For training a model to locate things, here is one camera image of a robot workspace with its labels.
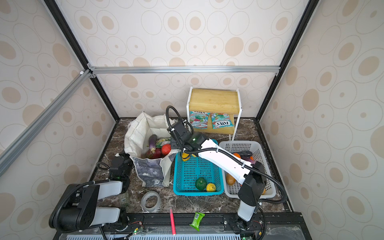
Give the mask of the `pink dragon fruit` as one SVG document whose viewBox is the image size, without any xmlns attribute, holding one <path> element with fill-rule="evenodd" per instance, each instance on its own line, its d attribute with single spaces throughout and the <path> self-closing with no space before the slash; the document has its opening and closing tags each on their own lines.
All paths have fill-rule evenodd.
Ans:
<svg viewBox="0 0 384 240">
<path fill-rule="evenodd" d="M 145 157 L 151 160 L 161 159 L 163 157 L 162 149 L 156 148 L 154 152 L 152 152 L 151 150 L 148 150 L 145 154 Z"/>
</svg>

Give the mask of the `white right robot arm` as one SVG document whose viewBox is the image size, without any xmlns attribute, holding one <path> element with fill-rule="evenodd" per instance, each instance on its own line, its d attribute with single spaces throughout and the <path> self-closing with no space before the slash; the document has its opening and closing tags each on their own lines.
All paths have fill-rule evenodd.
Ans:
<svg viewBox="0 0 384 240">
<path fill-rule="evenodd" d="M 238 192 L 240 206 L 238 218 L 249 222 L 254 211 L 259 207 L 259 201 L 266 187 L 264 165 L 252 164 L 236 157 L 217 145 L 212 139 L 202 133 L 192 132 L 186 121 L 171 123 L 167 128 L 171 139 L 177 143 L 177 148 L 187 155 L 203 158 L 230 174 L 241 185 Z"/>
</svg>

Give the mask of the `white canvas grocery bag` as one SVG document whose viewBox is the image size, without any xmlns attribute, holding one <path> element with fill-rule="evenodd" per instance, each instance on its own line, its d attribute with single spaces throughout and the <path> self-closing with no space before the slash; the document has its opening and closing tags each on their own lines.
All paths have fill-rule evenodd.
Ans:
<svg viewBox="0 0 384 240">
<path fill-rule="evenodd" d="M 169 140 L 168 122 L 165 115 L 151 117 L 141 113 L 133 120 L 125 134 L 124 152 L 130 155 L 143 187 L 168 187 L 171 166 L 180 152 L 171 149 L 162 152 L 158 140 Z"/>
</svg>

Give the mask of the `green yellow snack bag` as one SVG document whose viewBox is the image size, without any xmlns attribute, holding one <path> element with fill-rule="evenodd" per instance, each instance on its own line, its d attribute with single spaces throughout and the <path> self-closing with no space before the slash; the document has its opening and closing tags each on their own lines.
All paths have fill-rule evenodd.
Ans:
<svg viewBox="0 0 384 240">
<path fill-rule="evenodd" d="M 156 141 L 156 148 L 162 148 L 162 146 L 170 143 L 171 143 L 171 138 L 160 138 Z"/>
</svg>

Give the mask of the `red apple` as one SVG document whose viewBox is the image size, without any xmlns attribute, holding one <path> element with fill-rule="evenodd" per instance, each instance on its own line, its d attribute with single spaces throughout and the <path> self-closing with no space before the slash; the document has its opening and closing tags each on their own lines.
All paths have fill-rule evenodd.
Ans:
<svg viewBox="0 0 384 240">
<path fill-rule="evenodd" d="M 165 144 L 162 146 L 161 152 L 163 156 L 167 156 L 172 150 L 172 147 L 170 144 Z"/>
</svg>

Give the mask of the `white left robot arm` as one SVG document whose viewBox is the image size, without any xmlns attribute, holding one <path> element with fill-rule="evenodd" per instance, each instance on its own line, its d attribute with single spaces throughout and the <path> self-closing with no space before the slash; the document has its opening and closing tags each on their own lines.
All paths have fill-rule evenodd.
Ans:
<svg viewBox="0 0 384 240">
<path fill-rule="evenodd" d="M 104 225 L 115 225 L 119 231 L 128 226 L 128 217 L 118 207 L 98 207 L 97 203 L 111 196 L 125 193 L 130 185 L 134 167 L 129 154 L 114 156 L 111 164 L 97 163 L 97 169 L 107 170 L 105 180 L 89 181 L 67 186 L 49 218 L 49 227 L 59 233 L 71 233 Z"/>
</svg>

